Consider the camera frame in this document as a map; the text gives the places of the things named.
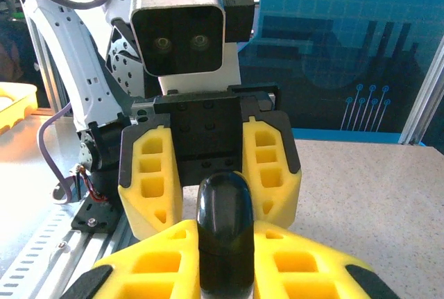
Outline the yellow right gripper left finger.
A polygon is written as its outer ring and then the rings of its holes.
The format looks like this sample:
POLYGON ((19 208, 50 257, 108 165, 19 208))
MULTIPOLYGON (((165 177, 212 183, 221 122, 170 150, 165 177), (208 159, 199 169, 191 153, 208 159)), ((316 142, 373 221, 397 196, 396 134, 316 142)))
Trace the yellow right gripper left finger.
POLYGON ((65 298, 200 298, 198 231, 193 220, 97 261, 65 298))

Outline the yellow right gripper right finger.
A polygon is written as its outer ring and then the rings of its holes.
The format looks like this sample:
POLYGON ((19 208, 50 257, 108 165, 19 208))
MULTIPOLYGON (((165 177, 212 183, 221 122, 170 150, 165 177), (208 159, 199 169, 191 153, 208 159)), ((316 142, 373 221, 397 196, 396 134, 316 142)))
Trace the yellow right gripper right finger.
POLYGON ((356 257, 270 223, 254 231, 254 298, 399 297, 356 257))

